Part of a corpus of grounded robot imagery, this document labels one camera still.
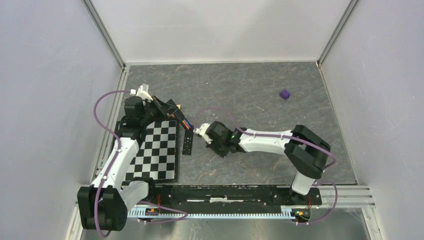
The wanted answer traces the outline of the blue AAA battery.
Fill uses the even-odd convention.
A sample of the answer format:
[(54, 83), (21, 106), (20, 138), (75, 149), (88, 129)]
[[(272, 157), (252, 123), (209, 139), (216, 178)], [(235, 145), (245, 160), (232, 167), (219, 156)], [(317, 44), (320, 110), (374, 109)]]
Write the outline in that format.
[(190, 122), (187, 119), (185, 119), (184, 121), (188, 125), (189, 128), (192, 128), (192, 125), (190, 124)]

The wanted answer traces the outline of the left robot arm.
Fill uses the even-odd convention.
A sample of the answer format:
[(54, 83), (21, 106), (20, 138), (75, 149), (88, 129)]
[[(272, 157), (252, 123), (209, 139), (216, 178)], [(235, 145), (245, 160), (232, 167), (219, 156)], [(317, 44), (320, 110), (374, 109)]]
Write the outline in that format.
[(177, 104), (153, 96), (151, 100), (131, 96), (124, 101), (124, 115), (112, 132), (114, 145), (99, 175), (89, 186), (77, 192), (78, 209), (82, 228), (85, 230), (121, 231), (128, 212), (140, 200), (153, 203), (157, 190), (150, 177), (134, 177), (122, 188), (127, 169), (140, 150), (147, 135), (147, 127), (172, 117), (183, 117)]

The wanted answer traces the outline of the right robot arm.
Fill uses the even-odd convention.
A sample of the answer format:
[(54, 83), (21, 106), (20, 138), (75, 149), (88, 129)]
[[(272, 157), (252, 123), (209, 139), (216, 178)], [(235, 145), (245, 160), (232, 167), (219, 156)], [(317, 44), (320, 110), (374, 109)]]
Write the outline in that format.
[(171, 101), (163, 102), (156, 97), (153, 103), (167, 116), (180, 121), (187, 132), (202, 138), (206, 147), (224, 158), (229, 153), (265, 152), (285, 155), (296, 169), (289, 189), (289, 199), (302, 204), (309, 198), (314, 182), (322, 177), (328, 157), (333, 158), (330, 145), (304, 125), (296, 125), (286, 131), (258, 131), (237, 127), (230, 130), (223, 123), (214, 121), (194, 127)]

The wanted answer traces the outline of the black remote with green button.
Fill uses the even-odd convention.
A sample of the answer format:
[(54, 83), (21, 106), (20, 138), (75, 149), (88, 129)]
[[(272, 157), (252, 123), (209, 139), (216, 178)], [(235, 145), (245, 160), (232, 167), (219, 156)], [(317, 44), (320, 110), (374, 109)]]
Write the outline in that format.
[(192, 130), (186, 130), (183, 136), (182, 144), (182, 155), (191, 156), (193, 149), (194, 132)]

